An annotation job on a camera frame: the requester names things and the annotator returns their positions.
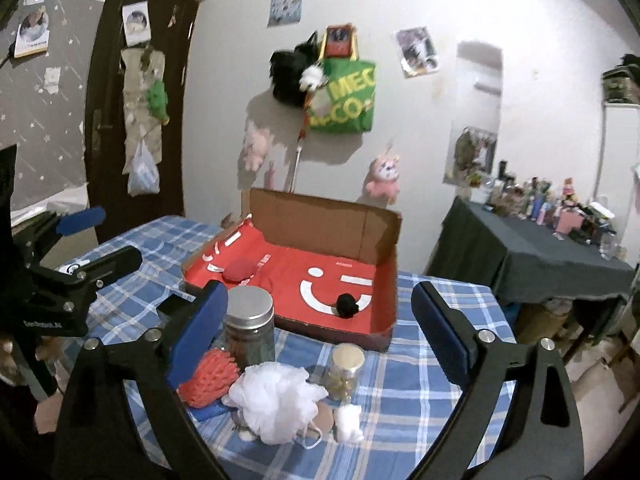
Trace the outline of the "red foam net sleeve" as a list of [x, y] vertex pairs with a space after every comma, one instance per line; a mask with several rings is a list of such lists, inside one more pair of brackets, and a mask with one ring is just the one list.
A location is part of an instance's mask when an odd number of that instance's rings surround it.
[[226, 350], [208, 350], [193, 376], [178, 388], [180, 399], [189, 408], [206, 408], [228, 393], [240, 377], [234, 357]]

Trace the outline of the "red soft pouch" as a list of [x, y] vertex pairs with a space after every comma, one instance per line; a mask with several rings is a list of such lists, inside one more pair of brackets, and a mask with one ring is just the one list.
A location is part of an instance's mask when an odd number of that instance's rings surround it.
[[222, 278], [229, 283], [240, 284], [250, 280], [257, 272], [258, 265], [247, 258], [239, 258], [228, 263], [222, 271]]

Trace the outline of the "white mesh bath pouf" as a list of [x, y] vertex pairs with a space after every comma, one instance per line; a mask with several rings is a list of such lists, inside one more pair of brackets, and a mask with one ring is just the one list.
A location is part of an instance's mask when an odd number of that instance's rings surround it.
[[328, 395], [323, 386], [308, 382], [303, 367], [263, 362], [247, 367], [222, 397], [262, 443], [278, 445], [305, 437], [319, 414], [318, 403]]

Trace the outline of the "white cotton pad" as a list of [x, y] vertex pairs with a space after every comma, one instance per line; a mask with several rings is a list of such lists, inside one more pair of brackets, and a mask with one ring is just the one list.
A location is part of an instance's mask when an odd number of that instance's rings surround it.
[[356, 404], [343, 404], [334, 411], [334, 428], [337, 442], [358, 443], [363, 440], [360, 428], [362, 407]]

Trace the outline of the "beige round powder puff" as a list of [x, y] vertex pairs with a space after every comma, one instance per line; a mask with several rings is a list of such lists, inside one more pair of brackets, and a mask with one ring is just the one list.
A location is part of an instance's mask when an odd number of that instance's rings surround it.
[[324, 401], [317, 402], [318, 413], [309, 423], [308, 429], [318, 436], [327, 436], [334, 427], [334, 411], [331, 405]]

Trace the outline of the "black fuzzy scrunchie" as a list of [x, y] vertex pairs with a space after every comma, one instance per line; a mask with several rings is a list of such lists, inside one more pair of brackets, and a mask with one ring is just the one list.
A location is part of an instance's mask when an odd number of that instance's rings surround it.
[[341, 294], [335, 301], [335, 311], [340, 318], [353, 318], [359, 307], [354, 296], [351, 294]]

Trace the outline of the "plastic bag on door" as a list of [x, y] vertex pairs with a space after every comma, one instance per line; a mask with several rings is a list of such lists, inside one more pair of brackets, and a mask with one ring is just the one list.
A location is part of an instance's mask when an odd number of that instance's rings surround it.
[[138, 143], [131, 162], [127, 190], [131, 197], [160, 192], [160, 172], [143, 140]]

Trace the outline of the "dark brown door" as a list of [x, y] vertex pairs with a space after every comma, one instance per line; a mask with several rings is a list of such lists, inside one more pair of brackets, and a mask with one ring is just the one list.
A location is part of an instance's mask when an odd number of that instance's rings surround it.
[[[135, 226], [183, 214], [184, 83], [196, 0], [106, 0], [90, 61], [85, 165], [91, 206], [102, 207], [104, 243]], [[161, 79], [170, 122], [148, 110], [146, 92]], [[143, 140], [160, 172], [160, 192], [131, 197], [128, 177]]]

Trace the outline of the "dark green side table cloth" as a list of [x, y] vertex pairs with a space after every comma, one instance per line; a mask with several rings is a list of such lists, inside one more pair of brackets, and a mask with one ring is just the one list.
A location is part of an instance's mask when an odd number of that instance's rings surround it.
[[634, 270], [597, 248], [557, 238], [529, 220], [501, 218], [456, 198], [426, 273], [489, 287], [506, 302], [626, 296]]

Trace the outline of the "glass jar with metal lid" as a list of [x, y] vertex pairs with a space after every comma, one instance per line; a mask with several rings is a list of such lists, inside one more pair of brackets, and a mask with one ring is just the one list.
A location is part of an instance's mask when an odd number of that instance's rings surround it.
[[224, 348], [240, 370], [276, 359], [273, 300], [265, 289], [246, 285], [228, 290]]

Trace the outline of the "green plush on door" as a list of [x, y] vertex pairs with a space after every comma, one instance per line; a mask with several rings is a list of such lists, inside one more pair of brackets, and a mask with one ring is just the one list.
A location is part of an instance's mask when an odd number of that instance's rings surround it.
[[168, 94], [161, 79], [157, 79], [150, 85], [149, 90], [146, 92], [146, 102], [148, 102], [150, 114], [163, 126], [166, 126], [170, 122], [167, 111]]

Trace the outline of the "cosmetic bottles cluster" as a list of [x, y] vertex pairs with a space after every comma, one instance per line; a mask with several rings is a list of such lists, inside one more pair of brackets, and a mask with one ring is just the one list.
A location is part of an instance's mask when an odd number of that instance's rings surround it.
[[566, 178], [560, 194], [555, 195], [548, 180], [532, 177], [524, 184], [517, 184], [515, 174], [506, 172], [506, 161], [503, 160], [497, 177], [476, 172], [469, 184], [475, 184], [470, 199], [478, 203], [480, 192], [483, 192], [483, 208], [488, 212], [501, 218], [513, 217], [544, 226], [557, 240], [570, 238], [581, 245], [599, 245], [601, 256], [611, 258], [608, 245], [615, 243], [617, 236], [614, 214], [598, 202], [581, 203], [572, 178]]

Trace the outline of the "red Miniso paper bag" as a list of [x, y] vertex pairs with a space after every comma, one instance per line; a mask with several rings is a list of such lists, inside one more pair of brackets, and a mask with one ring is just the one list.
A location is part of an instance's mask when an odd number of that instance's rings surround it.
[[[240, 284], [226, 282], [224, 267], [239, 258], [255, 261], [257, 272]], [[202, 287], [217, 280], [228, 289], [256, 286], [270, 293], [282, 320], [356, 334], [371, 331], [374, 274], [373, 264], [271, 244], [250, 218], [206, 243], [183, 269], [186, 284]], [[359, 312], [353, 318], [337, 315], [335, 301], [341, 294], [355, 297]]]

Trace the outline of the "cardboard box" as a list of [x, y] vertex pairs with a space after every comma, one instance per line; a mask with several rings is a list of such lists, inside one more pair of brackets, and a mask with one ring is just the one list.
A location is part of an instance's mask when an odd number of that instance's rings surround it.
[[251, 188], [242, 217], [183, 263], [183, 287], [250, 285], [273, 300], [282, 330], [384, 352], [397, 320], [395, 211]]

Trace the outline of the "small blue wall poster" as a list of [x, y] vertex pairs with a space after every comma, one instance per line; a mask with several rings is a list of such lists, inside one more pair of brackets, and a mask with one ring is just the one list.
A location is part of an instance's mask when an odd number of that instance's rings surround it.
[[303, 0], [270, 0], [268, 27], [299, 23]]

